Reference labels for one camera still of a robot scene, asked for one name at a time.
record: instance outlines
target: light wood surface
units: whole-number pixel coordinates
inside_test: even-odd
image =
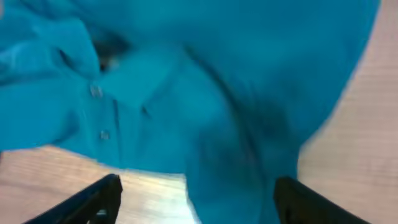
[[[54,148],[5,153],[0,223],[28,220],[109,172],[121,174],[124,185],[118,223],[194,223],[182,177],[109,170]],[[369,222],[397,223],[397,0],[383,2],[355,78],[302,153],[299,178]]]

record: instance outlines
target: black object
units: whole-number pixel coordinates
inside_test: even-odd
[[[109,174],[25,224],[115,224],[122,191],[119,176]]]
[[[290,177],[277,180],[274,201],[281,224],[368,224]]]

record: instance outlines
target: shirt button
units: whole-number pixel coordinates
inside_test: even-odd
[[[109,140],[109,132],[108,131],[101,131],[99,133],[99,138],[102,140]]]
[[[94,97],[94,98],[102,98],[102,96],[103,96],[102,89],[100,87],[94,86],[94,85],[90,86],[90,93],[91,93],[92,97]]]

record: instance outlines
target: wooden floor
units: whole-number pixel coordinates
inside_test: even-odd
[[[0,223],[28,220],[109,172],[121,174],[118,223],[194,223],[181,177],[109,170],[46,148],[6,153]],[[300,180],[371,223],[398,220],[398,1],[385,0],[366,56],[328,125],[300,158]]]

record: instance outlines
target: teal shirt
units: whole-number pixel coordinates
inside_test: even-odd
[[[278,223],[274,181],[296,176],[377,6],[6,0],[0,151],[53,144],[112,167],[183,173],[203,223]]]

